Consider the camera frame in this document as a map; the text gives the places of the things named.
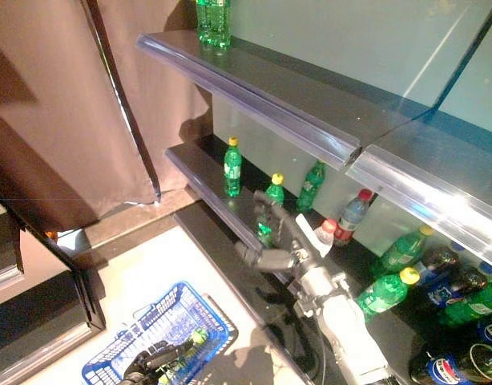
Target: brown curtain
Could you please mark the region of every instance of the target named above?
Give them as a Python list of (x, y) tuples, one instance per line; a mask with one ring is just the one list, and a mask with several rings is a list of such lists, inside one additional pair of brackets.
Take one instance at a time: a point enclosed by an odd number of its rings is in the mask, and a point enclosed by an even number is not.
[[(132, 24), (119, 33), (123, 39), (143, 30)], [(137, 55), (133, 43), (123, 51)], [(143, 95), (138, 85), (146, 80), (138, 73), (145, 68), (120, 60), (127, 73), (135, 71), (126, 77), (135, 100), (171, 99), (174, 90), (189, 101), (169, 102), (169, 116), (141, 116), (145, 124), (169, 130), (204, 108), (194, 87), (172, 73), (164, 78), (167, 89)], [(147, 107), (168, 112), (163, 103)], [(151, 138), (152, 148), (164, 147), (166, 138), (171, 134)], [(124, 201), (155, 199), (78, 0), (0, 0), (0, 198), (43, 230), (73, 229)]]
[(164, 156), (168, 147), (212, 132), (212, 97), (177, 70), (135, 48), (139, 34), (196, 26), (191, 0), (98, 0), (127, 100), (163, 191), (186, 180)]

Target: beverage bottle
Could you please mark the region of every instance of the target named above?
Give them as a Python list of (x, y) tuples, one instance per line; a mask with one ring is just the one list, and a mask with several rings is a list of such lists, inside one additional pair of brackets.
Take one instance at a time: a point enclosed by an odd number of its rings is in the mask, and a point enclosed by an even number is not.
[(451, 241), (449, 246), (438, 246), (424, 253), (422, 259), (413, 265), (417, 269), (421, 280), (417, 284), (423, 286), (426, 283), (436, 281), (441, 274), (458, 265), (458, 253), (465, 250), (458, 243)]
[(296, 206), (299, 213), (306, 213), (312, 208), (319, 187), (325, 181), (325, 164), (318, 160), (304, 179), (300, 196), (297, 198)]
[(208, 36), (210, 33), (210, 18), (208, 14), (208, 6), (210, 0), (196, 0), (196, 17), (198, 18), (198, 26), (196, 32), (198, 33), (198, 39), (202, 43), (208, 42)]
[(229, 197), (237, 197), (240, 192), (240, 166), (242, 156), (235, 136), (228, 138), (228, 150), (224, 154), (224, 191)]
[(450, 327), (458, 327), (468, 322), (492, 314), (492, 282), (486, 287), (440, 310), (438, 322)]
[(457, 354), (445, 353), (412, 365), (410, 377), (421, 385), (492, 382), (492, 346), (475, 343)]
[(399, 237), (383, 255), (371, 266), (375, 278), (396, 273), (408, 265), (414, 264), (422, 255), (427, 238), (433, 233), (428, 225), (422, 225), (418, 231)]
[[(273, 199), (275, 202), (282, 205), (284, 203), (284, 188), (282, 184), (284, 183), (284, 175), (283, 174), (272, 174), (271, 184), (268, 189), (265, 190), (265, 193), (268, 197)], [(259, 239), (266, 245), (267, 247), (271, 246), (271, 232), (272, 230), (266, 224), (266, 218), (264, 214), (260, 215), (257, 220), (257, 234)]]
[(208, 42), (213, 46), (226, 48), (230, 45), (230, 0), (208, 0), (210, 31)]
[(488, 282), (492, 282), (492, 265), (484, 261), (480, 262), (478, 265), (478, 270), (486, 275)]
[(419, 273), (413, 267), (407, 267), (398, 274), (378, 278), (355, 300), (364, 312), (365, 321), (382, 313), (406, 298), (408, 287), (419, 280)]
[(345, 246), (351, 241), (353, 233), (369, 209), (369, 201), (372, 196), (373, 192), (371, 190), (363, 188), (357, 197), (345, 206), (338, 221), (337, 230), (335, 230), (335, 245)]
[(476, 337), (492, 345), (492, 315), (481, 318), (476, 324)]
[(455, 269), (441, 281), (431, 285), (426, 296), (431, 303), (443, 309), (485, 286), (486, 277), (475, 268)]
[(326, 219), (322, 225), (314, 230), (316, 237), (325, 245), (333, 245), (333, 233), (337, 228), (337, 223), (333, 219)]

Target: bottle cap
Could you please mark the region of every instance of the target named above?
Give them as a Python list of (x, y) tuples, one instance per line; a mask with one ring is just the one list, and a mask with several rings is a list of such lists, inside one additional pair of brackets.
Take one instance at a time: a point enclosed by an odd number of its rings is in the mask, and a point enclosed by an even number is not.
[(431, 234), (433, 234), (433, 229), (431, 229), (428, 225), (422, 225), (419, 227), (419, 231), (429, 237)]
[(479, 269), (485, 274), (492, 274), (492, 265), (490, 263), (481, 262), (479, 264)]
[(277, 186), (284, 183), (284, 174), (272, 174), (271, 182)]
[(337, 223), (333, 219), (327, 219), (321, 225), (323, 231), (326, 233), (335, 233), (335, 229), (337, 228)]
[(413, 267), (405, 267), (399, 272), (399, 277), (406, 285), (413, 285), (414, 283), (417, 283), (419, 279), (421, 279), (419, 272), (416, 271)]
[(465, 250), (465, 247), (463, 247), (462, 245), (459, 245), (455, 241), (451, 241), (451, 249), (456, 251), (456, 252), (460, 252), (460, 251)]
[(367, 188), (363, 188), (358, 193), (358, 197), (363, 201), (370, 201), (372, 196), (373, 196), (373, 192)]

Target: yellow bottle cap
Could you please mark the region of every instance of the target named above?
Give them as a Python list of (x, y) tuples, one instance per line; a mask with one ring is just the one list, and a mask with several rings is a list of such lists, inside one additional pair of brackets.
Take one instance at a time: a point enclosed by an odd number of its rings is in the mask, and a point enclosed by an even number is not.
[(399, 277), (406, 285), (413, 285), (414, 283), (417, 283), (419, 279), (421, 279), (419, 272), (416, 271), (413, 267), (405, 267), (399, 272)]
[(272, 174), (271, 182), (276, 185), (284, 183), (284, 174)]
[(419, 227), (419, 231), (429, 237), (431, 234), (433, 234), (433, 229), (431, 229), (428, 225), (422, 225)]

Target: cable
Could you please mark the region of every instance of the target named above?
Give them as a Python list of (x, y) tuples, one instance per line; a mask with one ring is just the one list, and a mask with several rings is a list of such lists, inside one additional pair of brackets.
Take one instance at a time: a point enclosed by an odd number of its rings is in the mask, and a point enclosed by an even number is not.
[(323, 379), (321, 381), (321, 385), (325, 385), (325, 377), (326, 377), (326, 345), (325, 345), (325, 339), (323, 338), (323, 333), (321, 332), (321, 329), (319, 327), (319, 321), (317, 320), (317, 316), (313, 315), (313, 320), (316, 323), (317, 327), (317, 333), (319, 334), (319, 341), (321, 342), (321, 349), (323, 351)]

